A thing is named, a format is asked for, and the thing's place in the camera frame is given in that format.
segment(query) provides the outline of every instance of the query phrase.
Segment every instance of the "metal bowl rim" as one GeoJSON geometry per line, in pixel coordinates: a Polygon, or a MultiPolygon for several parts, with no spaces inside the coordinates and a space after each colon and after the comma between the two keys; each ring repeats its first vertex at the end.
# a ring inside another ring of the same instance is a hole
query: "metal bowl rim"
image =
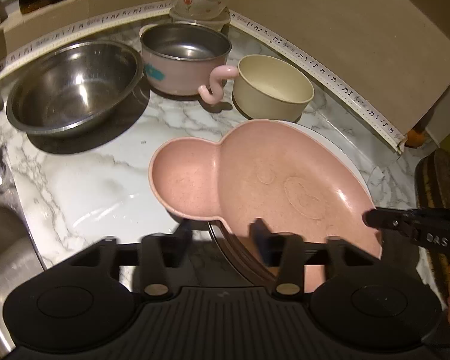
{"type": "Polygon", "coordinates": [[[161,56],[163,58],[167,58],[167,59],[174,59],[177,61],[190,61],[190,62],[202,62],[202,61],[213,61],[214,59],[219,59],[222,58],[226,55],[228,55],[228,53],[230,52],[230,50],[232,50],[232,43],[230,42],[230,40],[223,35],[221,32],[219,31],[215,31],[213,28],[204,26],[202,24],[197,24],[197,23],[188,23],[185,21],[175,21],[173,23],[161,23],[161,24],[157,24],[155,26],[150,26],[150,28],[147,28],[143,34],[140,37],[140,44],[142,45],[142,48],[145,49],[146,51],[156,55],[156,56],[161,56]],[[173,25],[179,25],[180,27],[187,27],[187,26],[195,26],[195,27],[200,27],[203,30],[212,33],[213,35],[218,35],[219,37],[222,37],[223,39],[225,39],[228,42],[228,50],[226,52],[224,52],[221,55],[217,55],[217,56],[212,56],[210,58],[182,58],[182,57],[178,57],[178,56],[171,56],[171,55],[167,55],[167,54],[162,54],[161,52],[155,51],[150,49],[150,47],[148,47],[144,42],[143,42],[143,36],[145,35],[145,33],[147,33],[149,30],[152,30],[153,28],[157,28],[157,27],[171,27],[173,25]]]}
{"type": "Polygon", "coordinates": [[[71,130],[72,128],[78,127],[80,125],[83,125],[83,124],[89,122],[90,120],[96,118],[99,115],[104,114],[105,112],[111,111],[114,107],[116,107],[120,102],[122,102],[133,91],[133,89],[135,88],[135,86],[138,84],[138,82],[140,81],[140,79],[143,76],[142,56],[133,47],[130,47],[124,43],[114,42],[113,40],[90,40],[87,42],[71,44],[70,46],[66,46],[66,47],[54,50],[50,55],[44,56],[43,58],[36,59],[34,61],[34,65],[36,63],[38,63],[39,61],[41,61],[41,62],[48,61],[49,59],[51,59],[63,52],[66,52],[68,50],[72,50],[72,49],[82,47],[82,46],[88,46],[91,44],[98,44],[98,45],[109,44],[109,45],[113,45],[113,46],[118,46],[122,49],[125,49],[127,52],[129,52],[135,59],[135,62],[137,64],[135,74],[133,75],[130,83],[125,87],[125,89],[121,92],[121,94],[119,96],[117,96],[117,100],[113,104],[109,105],[108,107],[106,107],[98,112],[95,112],[95,113],[85,117],[84,119],[77,119],[77,120],[75,120],[65,126],[61,126],[61,127],[54,127],[54,128],[36,127],[36,126],[30,126],[28,124],[22,123],[17,119],[17,117],[15,117],[15,114],[13,113],[13,109],[12,109],[12,104],[13,104],[14,98],[16,98],[16,92],[18,91],[19,85],[23,83],[24,78],[27,76],[29,71],[32,69],[32,67],[33,67],[33,65],[32,65],[25,72],[25,74],[23,74],[17,80],[17,82],[13,85],[12,90],[10,91],[10,94],[8,95],[6,115],[7,115],[8,121],[14,128],[16,128],[17,130],[23,131],[27,134],[30,134],[30,135],[54,135],[54,134],[58,134],[60,132],[68,131],[68,130],[71,130]]]}

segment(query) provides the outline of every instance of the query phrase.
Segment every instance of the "pink divided dish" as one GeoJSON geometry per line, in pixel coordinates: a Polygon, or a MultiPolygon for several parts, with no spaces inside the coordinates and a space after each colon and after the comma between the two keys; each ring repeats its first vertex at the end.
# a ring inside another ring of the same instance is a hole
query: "pink divided dish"
{"type": "MultiPolygon", "coordinates": [[[[248,225],[263,218],[272,232],[309,242],[335,235],[376,257],[382,252],[377,232],[362,222],[374,205],[359,180],[320,143],[279,121],[241,123],[218,143],[172,139],[152,157],[149,180],[169,212],[220,220],[248,248],[248,225]]],[[[323,281],[322,269],[306,269],[306,291],[323,281]]]]}

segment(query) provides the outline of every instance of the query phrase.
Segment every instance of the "marble countertop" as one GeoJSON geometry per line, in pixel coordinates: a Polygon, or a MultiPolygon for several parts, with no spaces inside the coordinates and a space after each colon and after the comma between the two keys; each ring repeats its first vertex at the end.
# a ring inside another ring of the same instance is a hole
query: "marble countertop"
{"type": "MultiPolygon", "coordinates": [[[[139,50],[138,31],[143,24],[122,26],[95,38],[114,39],[139,50]]],[[[233,28],[229,38],[233,44],[229,64],[237,65],[247,54],[277,56],[233,28]]],[[[20,71],[0,81],[5,100],[18,74],[20,71]]],[[[399,157],[326,88],[315,82],[314,86],[315,97],[298,123],[328,138],[349,156],[377,206],[415,207],[413,172],[435,145],[429,142],[418,150],[406,149],[399,157]]],[[[149,187],[150,158],[171,138],[195,136],[217,141],[246,120],[232,104],[232,87],[229,81],[218,112],[205,109],[197,100],[161,97],[143,80],[98,130],[61,141],[29,139],[12,128],[0,112],[0,142],[7,146],[25,218],[46,265],[106,236],[127,243],[147,234],[170,232],[176,223],[149,187]]],[[[425,272],[425,259],[422,263],[425,272]]],[[[427,281],[426,274],[420,274],[427,281]]]]}

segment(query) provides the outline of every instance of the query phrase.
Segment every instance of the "stainless steel sink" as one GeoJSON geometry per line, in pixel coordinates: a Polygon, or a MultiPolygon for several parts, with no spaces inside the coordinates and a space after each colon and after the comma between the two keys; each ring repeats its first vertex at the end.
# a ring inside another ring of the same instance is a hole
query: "stainless steel sink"
{"type": "Polygon", "coordinates": [[[41,273],[43,266],[0,148],[0,358],[15,346],[3,322],[3,303],[14,288],[41,273]]]}

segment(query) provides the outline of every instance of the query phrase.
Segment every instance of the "pink bowl handle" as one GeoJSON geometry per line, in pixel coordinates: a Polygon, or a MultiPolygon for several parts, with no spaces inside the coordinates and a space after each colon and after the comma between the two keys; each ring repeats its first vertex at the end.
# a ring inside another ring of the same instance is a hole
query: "pink bowl handle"
{"type": "Polygon", "coordinates": [[[224,90],[222,88],[222,80],[234,79],[239,75],[239,70],[235,66],[229,66],[223,64],[222,66],[217,66],[210,73],[210,89],[211,93],[208,91],[206,85],[202,85],[198,88],[198,93],[204,102],[207,104],[217,104],[219,103],[223,96],[224,90]]]}

